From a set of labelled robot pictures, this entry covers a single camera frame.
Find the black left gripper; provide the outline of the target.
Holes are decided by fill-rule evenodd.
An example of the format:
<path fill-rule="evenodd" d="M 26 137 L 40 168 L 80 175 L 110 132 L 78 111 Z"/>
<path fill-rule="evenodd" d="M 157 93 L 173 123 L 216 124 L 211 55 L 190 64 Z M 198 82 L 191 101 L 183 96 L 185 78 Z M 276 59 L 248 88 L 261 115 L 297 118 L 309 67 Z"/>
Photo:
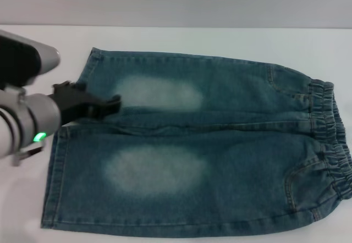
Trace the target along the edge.
<path fill-rule="evenodd" d="M 121 107 L 120 95 L 115 95 L 110 100 L 102 102 L 86 92 L 85 83 L 70 81 L 53 85 L 52 100 L 60 111 L 61 125 L 80 118 L 106 117 L 118 113 Z"/>

